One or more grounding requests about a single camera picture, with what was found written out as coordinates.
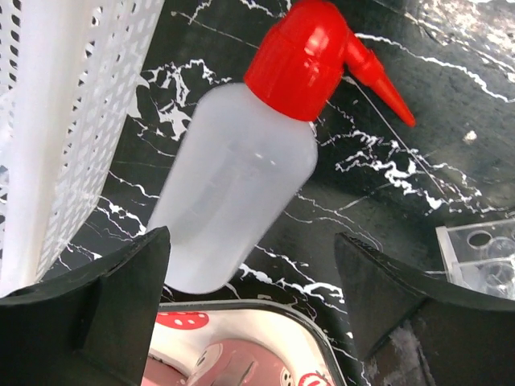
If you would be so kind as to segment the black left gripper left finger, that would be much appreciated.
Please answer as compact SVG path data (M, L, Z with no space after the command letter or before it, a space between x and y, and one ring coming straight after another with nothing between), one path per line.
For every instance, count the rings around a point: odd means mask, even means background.
M170 233L1 300L3 385L139 385L163 289Z

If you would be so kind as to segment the white wash bottle red cap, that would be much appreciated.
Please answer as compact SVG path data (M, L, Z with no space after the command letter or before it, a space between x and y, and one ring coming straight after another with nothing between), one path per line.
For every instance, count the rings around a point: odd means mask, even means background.
M206 294L231 280L314 172L311 123L344 72L414 126L379 59L328 1L296 2L244 80L200 98L148 223L170 233L167 286Z

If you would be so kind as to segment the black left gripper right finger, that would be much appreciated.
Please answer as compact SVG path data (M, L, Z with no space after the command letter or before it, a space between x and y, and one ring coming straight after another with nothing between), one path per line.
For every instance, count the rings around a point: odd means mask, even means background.
M514 303L429 276L345 233L335 259L372 385L512 385Z

